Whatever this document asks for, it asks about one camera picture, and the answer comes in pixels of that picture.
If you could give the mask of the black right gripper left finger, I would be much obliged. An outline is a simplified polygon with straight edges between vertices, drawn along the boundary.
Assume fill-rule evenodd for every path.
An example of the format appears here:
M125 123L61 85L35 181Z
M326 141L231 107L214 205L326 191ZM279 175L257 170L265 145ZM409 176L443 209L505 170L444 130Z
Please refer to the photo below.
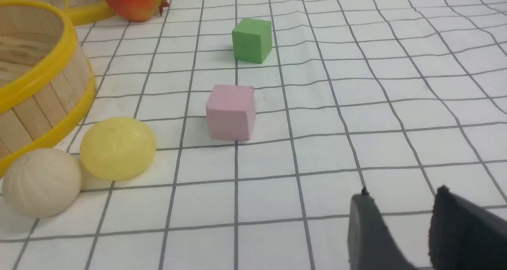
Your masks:
M350 199L348 256L351 270L415 270L366 188Z

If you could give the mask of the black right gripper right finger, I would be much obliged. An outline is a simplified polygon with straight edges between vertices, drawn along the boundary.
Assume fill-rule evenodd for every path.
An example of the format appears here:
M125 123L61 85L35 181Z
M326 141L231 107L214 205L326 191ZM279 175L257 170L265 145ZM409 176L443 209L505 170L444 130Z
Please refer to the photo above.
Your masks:
M433 204L429 257L435 270L505 270L507 222L441 186Z

